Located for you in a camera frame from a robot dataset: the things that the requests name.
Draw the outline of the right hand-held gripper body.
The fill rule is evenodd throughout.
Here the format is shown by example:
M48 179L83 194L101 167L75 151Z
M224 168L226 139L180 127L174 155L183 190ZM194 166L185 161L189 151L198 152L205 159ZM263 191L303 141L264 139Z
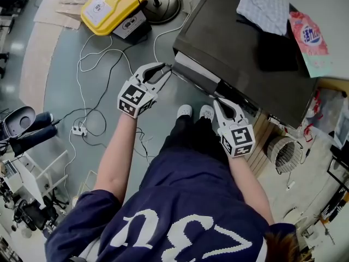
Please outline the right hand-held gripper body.
M255 147L253 127L246 118L237 122L218 120L220 144L230 157L249 154Z

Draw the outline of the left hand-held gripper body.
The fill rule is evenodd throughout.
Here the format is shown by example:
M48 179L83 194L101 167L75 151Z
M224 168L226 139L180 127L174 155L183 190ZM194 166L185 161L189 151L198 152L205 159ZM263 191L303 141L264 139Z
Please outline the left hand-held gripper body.
M118 98L117 108L126 115L137 118L150 109L158 98L155 83L145 82L132 76L123 85Z

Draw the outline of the person's left forearm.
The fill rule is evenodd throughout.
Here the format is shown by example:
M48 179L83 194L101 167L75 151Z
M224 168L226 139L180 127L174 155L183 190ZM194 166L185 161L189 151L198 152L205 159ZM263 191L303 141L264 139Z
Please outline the person's left forearm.
M94 189L112 193L122 204L133 158L137 120L122 113L101 159Z

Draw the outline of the person's right forearm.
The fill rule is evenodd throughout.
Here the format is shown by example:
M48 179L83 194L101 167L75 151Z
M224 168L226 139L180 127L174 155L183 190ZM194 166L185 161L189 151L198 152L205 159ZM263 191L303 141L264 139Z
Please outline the person's right forearm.
M228 157L231 175L244 201L260 214L269 225L275 223L267 195L243 157Z

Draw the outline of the pink detergent bag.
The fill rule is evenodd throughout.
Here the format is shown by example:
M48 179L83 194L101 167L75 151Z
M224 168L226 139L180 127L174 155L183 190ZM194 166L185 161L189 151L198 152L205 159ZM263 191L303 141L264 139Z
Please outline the pink detergent bag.
M310 77L328 76L333 62L319 26L299 11L290 12L289 22Z

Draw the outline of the person's white right shoe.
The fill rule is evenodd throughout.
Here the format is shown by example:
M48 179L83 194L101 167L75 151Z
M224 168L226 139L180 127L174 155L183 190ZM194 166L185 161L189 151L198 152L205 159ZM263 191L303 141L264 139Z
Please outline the person's white right shoe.
M215 115L214 109L210 105L203 105L200 109L200 118L209 119L213 121Z

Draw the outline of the person's white shoe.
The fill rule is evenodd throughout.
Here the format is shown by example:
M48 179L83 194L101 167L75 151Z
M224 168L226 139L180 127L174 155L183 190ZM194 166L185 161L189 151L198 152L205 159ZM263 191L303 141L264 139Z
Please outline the person's white shoe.
M210 105L203 105L200 109L200 118L209 119L213 121L215 115L214 109Z
M182 116L192 116L192 106L188 104L184 104L179 107L177 111L177 118L180 118Z

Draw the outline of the wooden slat pallet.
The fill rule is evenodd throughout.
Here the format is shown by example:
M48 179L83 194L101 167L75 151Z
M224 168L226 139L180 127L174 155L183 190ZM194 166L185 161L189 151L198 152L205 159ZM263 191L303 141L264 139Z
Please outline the wooden slat pallet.
M259 112L258 118L253 125L255 134L255 147L245 158L252 173L258 177L266 166L268 160L264 152L264 146L272 133L274 124L269 122L268 117L263 112Z

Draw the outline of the person's white left shoe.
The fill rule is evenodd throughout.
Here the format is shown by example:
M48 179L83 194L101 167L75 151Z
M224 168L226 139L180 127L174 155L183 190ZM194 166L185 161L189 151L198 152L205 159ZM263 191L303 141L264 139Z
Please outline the person's white left shoe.
M182 116L192 116L192 106L188 104L184 104L179 107L177 111L177 118L180 118Z

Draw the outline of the person's black trousers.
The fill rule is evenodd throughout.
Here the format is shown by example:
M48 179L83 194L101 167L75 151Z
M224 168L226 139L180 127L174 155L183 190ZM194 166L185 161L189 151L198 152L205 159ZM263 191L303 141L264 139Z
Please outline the person's black trousers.
M201 117L196 122L189 115L182 115L177 118L161 150L175 147L188 148L206 154L228 165L228 157L219 137L212 128L211 120L208 118Z

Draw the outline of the round grey fan heater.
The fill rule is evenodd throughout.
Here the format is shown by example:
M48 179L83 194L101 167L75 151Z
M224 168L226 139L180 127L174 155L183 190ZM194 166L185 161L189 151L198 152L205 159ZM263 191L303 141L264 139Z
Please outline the round grey fan heater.
M301 161L302 145L289 136L276 136L267 146L267 157L279 175L290 173Z

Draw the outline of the black standing fan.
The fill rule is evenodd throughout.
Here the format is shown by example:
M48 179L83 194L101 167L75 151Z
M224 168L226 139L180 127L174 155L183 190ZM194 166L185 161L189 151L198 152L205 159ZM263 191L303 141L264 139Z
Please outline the black standing fan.
M147 0L142 11L150 24L161 25L173 20L180 9L180 0Z

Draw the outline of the pile of clear plastic bottles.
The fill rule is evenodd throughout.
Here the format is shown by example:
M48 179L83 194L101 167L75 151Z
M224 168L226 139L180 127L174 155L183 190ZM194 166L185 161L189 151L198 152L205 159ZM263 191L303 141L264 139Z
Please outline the pile of clear plastic bottles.
M315 118L320 113L320 109L321 109L320 90L317 89L301 124L300 132L303 135L303 138L305 139L306 143L309 143L314 139L312 136L311 128L314 126Z

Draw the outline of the yellow-lidded black trash bin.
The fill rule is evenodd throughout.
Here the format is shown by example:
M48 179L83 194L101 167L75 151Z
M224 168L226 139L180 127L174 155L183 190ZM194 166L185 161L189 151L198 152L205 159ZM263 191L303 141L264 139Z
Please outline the yellow-lidded black trash bin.
M147 0L88 0L80 16L95 35L114 34L135 43L152 29L143 13L146 5Z

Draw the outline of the black cloth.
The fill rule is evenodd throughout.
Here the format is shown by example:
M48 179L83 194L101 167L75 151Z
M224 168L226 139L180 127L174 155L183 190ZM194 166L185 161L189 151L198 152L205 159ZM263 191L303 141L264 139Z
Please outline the black cloth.
M297 71L296 47L294 42L283 35L265 32L246 19L236 20L258 31L257 62L264 72Z

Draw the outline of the black washing machine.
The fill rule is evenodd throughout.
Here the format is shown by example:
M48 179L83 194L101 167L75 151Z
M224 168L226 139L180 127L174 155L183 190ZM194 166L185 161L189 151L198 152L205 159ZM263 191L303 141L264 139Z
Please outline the black washing machine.
M297 128L310 106L317 80L309 76L296 47L297 71L264 72L257 62L258 31L236 20L239 0L200 0L174 41L181 52L221 78L214 97L240 105L251 115L263 110Z

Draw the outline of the person's navy printed shirt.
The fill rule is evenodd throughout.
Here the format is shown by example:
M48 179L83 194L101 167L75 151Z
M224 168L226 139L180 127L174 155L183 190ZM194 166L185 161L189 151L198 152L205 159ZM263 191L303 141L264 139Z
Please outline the person's navy printed shirt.
M258 262L267 234L295 230L248 206L227 165L175 148L153 159L124 204L105 190L82 194L45 252L47 262L68 262L99 239L96 262Z

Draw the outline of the clear plastic bag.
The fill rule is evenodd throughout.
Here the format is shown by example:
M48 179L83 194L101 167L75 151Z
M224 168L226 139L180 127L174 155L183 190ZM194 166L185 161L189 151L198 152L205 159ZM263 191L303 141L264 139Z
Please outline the clear plastic bag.
M321 109L311 131L341 149L349 139L349 95L327 88L319 90Z

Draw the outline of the flattened cardboard sheet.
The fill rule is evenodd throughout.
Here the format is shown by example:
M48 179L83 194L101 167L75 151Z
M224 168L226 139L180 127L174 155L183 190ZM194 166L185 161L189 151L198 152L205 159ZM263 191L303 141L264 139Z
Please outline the flattened cardboard sheet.
M87 1L42 0L34 22L78 29L81 24L81 9Z

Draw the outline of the white patterned cloth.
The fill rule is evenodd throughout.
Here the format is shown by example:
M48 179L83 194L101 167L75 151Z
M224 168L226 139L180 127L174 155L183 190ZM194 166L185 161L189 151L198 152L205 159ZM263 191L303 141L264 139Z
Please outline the white patterned cloth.
M240 0L236 12L264 32L285 35L289 10L287 0Z

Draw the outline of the grey plastic shell with hole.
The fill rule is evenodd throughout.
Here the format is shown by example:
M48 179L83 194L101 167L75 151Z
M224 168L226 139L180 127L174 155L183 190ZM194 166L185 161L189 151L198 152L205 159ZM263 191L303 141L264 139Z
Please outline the grey plastic shell with hole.
M0 141L18 138L35 121L35 110L30 106L22 106L11 112L0 121Z

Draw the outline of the black office chair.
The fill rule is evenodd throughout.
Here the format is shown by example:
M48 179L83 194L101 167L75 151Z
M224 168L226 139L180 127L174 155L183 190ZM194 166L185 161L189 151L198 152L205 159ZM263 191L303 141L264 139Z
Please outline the black office chair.
M52 200L47 196L44 196L43 200L45 207L41 209L37 200L28 203L27 200L22 199L15 207L13 221L17 224L24 222L31 231L37 229L43 231L48 221L54 223L58 218Z

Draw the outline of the black metal frame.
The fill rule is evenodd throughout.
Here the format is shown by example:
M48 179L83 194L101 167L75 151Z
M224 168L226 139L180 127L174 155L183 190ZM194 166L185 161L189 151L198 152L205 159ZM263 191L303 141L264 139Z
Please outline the black metal frame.
M349 203L349 166L333 157L327 173L339 186L320 213L320 221L324 224L332 222Z

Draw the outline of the white table frame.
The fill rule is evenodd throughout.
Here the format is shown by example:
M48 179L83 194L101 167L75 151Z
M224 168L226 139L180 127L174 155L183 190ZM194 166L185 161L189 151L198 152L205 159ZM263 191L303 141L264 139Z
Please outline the white table frame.
M12 152L6 153L0 157L7 171L2 178L13 193L24 188L43 209L44 196L53 193L68 177L63 170L67 157L65 150L43 169L27 152L18 157Z

